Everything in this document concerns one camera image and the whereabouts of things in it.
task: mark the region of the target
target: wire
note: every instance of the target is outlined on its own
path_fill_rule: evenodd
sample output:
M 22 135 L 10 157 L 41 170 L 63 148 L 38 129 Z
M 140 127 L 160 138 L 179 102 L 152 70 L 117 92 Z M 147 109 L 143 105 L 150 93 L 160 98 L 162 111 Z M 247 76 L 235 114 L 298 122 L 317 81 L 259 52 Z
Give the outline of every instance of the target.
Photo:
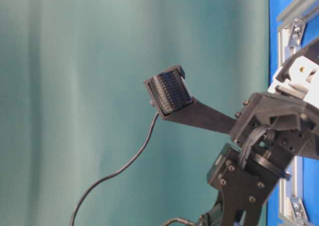
M 156 112 L 155 116 L 153 117 L 153 120 L 151 122 L 151 125 L 150 125 L 150 128 L 149 128 L 149 132 L 148 132 L 148 135 L 142 145 L 142 147 L 138 150 L 138 152 L 125 164 L 123 165 L 119 170 L 115 171 L 114 173 L 104 177 L 104 178 L 101 178 L 99 179 L 98 181 L 96 181 L 94 184 L 92 184 L 86 191 L 85 193 L 82 195 L 82 197 L 80 198 L 79 202 L 77 203 L 73 213 L 72 213 L 72 216 L 71 216 L 71 220 L 70 220 L 70 226 L 74 226 L 74 221 L 75 221 L 75 217 L 79 211 L 79 208 L 80 206 L 82 205 L 83 201 L 85 200 L 85 198 L 88 196 L 88 194 L 96 187 L 98 186 L 100 183 L 106 181 L 106 180 L 109 180 L 117 175 L 119 175 L 121 172 L 123 172 L 125 169 L 127 169 L 136 159 L 137 157 L 143 152 L 143 150 L 145 149 L 146 145 L 148 144 L 150 138 L 151 138 L 151 135 L 152 135 L 152 131 L 153 131 L 153 128 L 154 128 L 154 124 L 156 122 L 156 119 L 158 118 L 159 116 L 159 113 Z
M 184 224 L 187 226 L 194 226 L 195 225 L 195 223 L 193 223 L 189 220 L 183 219 L 183 218 L 173 218 L 173 219 L 167 220 L 165 223 L 163 223 L 162 226 L 167 226 L 167 225 L 170 225 L 170 224 L 175 223 L 175 222 L 178 222 L 178 223 L 181 223 L 181 224 Z

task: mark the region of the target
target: black cable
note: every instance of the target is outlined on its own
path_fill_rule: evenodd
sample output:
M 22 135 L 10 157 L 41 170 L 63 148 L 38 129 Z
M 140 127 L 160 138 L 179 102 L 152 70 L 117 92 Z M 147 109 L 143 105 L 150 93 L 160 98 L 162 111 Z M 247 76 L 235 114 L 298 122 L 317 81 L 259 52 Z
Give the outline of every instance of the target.
M 152 122 L 151 122 L 151 125 L 150 125 L 150 129 L 149 129 L 149 132 L 148 132 L 148 135 L 144 141 L 144 144 L 142 145 L 142 147 L 139 149 L 139 151 L 133 156 L 133 158 L 131 158 L 125 165 L 123 165 L 119 170 L 115 171 L 114 173 L 104 177 L 104 178 L 101 178 L 99 179 L 98 181 L 96 181 L 94 184 L 92 184 L 86 191 L 85 193 L 82 195 L 82 197 L 80 198 L 79 202 L 77 203 L 73 213 L 72 213 L 72 216 L 71 216 L 71 220 L 70 220 L 70 226 L 74 226 L 74 220 L 75 220 L 75 217 L 79 211 L 79 208 L 80 206 L 82 205 L 83 201 L 85 200 L 85 198 L 88 196 L 88 194 L 96 187 L 98 186 L 100 183 L 106 181 L 106 180 L 109 180 L 117 175 L 119 175 L 121 172 L 123 172 L 125 169 L 127 169 L 135 160 L 136 158 L 143 152 L 143 150 L 145 149 L 146 145 L 148 144 L 150 138 L 151 138 L 151 135 L 152 135 L 152 131 L 153 131 L 153 128 L 154 128 L 154 124 L 156 122 L 156 119 L 158 118 L 159 116 L 159 113 L 156 112 Z

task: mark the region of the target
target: metal bracket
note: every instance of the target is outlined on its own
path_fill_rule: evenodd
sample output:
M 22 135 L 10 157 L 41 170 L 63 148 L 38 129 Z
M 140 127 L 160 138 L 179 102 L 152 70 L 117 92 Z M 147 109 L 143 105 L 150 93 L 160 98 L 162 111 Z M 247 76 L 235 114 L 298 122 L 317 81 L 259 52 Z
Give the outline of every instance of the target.
M 308 216 L 301 198 L 290 197 L 287 198 L 288 214 L 286 216 L 280 215 L 287 226 L 314 226 L 308 220 Z
M 304 36 L 306 22 L 302 19 L 295 19 L 289 26 L 288 47 L 299 47 Z

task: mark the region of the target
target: blue panel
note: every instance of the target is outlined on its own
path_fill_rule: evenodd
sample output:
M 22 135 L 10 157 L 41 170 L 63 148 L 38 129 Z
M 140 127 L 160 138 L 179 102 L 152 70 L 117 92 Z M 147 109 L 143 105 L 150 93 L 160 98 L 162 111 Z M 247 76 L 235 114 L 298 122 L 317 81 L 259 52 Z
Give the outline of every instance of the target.
M 277 27 L 276 17 L 282 12 L 292 0 L 269 0 L 269 27 L 270 27 L 270 83 L 277 69 Z M 267 225 L 276 226 L 280 223 L 279 212 L 279 187 L 277 186 L 269 197 Z

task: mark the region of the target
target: hex screw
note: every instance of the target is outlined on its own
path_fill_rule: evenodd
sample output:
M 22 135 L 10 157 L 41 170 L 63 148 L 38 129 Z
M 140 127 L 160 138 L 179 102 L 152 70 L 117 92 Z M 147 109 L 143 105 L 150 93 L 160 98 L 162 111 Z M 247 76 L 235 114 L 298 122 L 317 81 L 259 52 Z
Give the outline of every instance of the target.
M 294 32 L 298 33 L 301 31 L 301 27 L 298 26 L 298 25 L 295 25 L 295 29 L 294 29 Z
M 223 185 L 223 186 L 227 184 L 227 181 L 226 181 L 225 179 L 220 179 L 219 182 L 220 182 L 220 184 Z
M 294 209 L 298 210 L 299 209 L 299 204 L 293 203 L 293 207 L 294 207 Z
M 228 169 L 229 169 L 229 171 L 235 171 L 235 166 L 230 165 L 230 166 L 228 166 Z
M 264 189 L 265 188 L 265 184 L 263 182 L 258 182 L 257 186 L 260 189 Z
M 292 38 L 293 40 L 296 40 L 296 39 L 298 38 L 298 34 L 297 34 L 297 33 L 294 33 L 294 34 L 291 36 L 291 38 Z
M 256 202 L 256 198 L 254 196 L 249 196 L 249 202 L 251 203 Z

